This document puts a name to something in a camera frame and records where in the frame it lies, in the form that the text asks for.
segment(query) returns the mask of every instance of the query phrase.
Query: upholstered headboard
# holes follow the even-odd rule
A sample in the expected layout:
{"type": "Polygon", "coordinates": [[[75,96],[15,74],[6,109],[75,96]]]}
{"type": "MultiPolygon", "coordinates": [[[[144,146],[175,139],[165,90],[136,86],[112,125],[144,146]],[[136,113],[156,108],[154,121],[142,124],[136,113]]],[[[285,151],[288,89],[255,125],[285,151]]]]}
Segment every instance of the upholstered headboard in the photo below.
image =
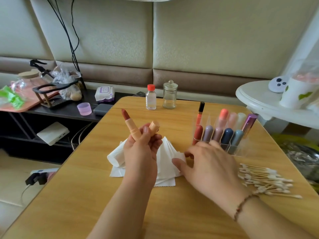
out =
{"type": "MultiPolygon", "coordinates": [[[[57,0],[70,34],[71,1],[57,0]]],[[[86,81],[234,96],[277,76],[319,0],[75,0],[76,51],[86,81]]],[[[66,34],[46,0],[0,0],[0,73],[30,59],[70,68],[66,34]]]]}

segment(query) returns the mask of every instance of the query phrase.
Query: black cap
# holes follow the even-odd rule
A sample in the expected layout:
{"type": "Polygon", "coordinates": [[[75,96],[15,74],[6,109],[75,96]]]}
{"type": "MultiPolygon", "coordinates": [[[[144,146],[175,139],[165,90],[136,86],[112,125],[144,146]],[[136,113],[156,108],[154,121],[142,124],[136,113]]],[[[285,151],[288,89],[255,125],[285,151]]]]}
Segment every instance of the black cap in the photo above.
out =
{"type": "Polygon", "coordinates": [[[205,106],[205,102],[201,102],[200,105],[199,105],[198,112],[203,112],[204,106],[205,106]]]}

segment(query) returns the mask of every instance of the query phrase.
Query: white cup with leaf pattern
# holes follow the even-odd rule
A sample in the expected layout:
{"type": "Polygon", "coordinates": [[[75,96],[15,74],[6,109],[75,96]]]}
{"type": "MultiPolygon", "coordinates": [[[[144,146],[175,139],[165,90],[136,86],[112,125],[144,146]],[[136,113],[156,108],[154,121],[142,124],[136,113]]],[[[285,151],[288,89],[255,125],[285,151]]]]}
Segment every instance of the white cup with leaf pattern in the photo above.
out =
{"type": "Polygon", "coordinates": [[[294,75],[288,81],[279,104],[290,109],[299,109],[319,89],[319,77],[311,73],[294,75]]]}

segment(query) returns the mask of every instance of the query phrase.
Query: hand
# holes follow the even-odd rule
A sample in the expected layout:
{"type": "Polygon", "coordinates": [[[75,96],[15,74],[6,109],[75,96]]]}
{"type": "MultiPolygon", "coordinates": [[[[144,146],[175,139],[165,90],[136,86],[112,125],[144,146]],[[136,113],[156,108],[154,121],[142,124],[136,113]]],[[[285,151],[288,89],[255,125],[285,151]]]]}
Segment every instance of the hand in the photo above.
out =
{"type": "Polygon", "coordinates": [[[162,144],[162,136],[151,137],[149,125],[140,127],[142,136],[138,141],[130,135],[124,144],[124,179],[141,182],[152,189],[157,177],[156,153],[162,144]]]}
{"type": "Polygon", "coordinates": [[[173,164],[196,190],[233,217],[237,206],[250,194],[237,176],[235,159],[216,141],[198,142],[188,148],[185,156],[194,156],[193,168],[178,158],[172,159],[173,164]]]}

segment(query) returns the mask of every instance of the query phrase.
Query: pile of cotton swabs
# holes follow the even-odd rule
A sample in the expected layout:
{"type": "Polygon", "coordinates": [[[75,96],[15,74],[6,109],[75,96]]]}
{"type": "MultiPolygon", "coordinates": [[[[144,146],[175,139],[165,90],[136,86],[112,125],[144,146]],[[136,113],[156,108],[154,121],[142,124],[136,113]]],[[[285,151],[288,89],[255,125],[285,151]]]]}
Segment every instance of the pile of cotton swabs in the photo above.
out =
{"type": "Polygon", "coordinates": [[[301,195],[292,195],[289,188],[293,187],[292,179],[282,178],[276,170],[240,164],[238,177],[245,181],[243,185],[253,185],[257,188],[254,194],[285,196],[302,199],[301,195]]]}

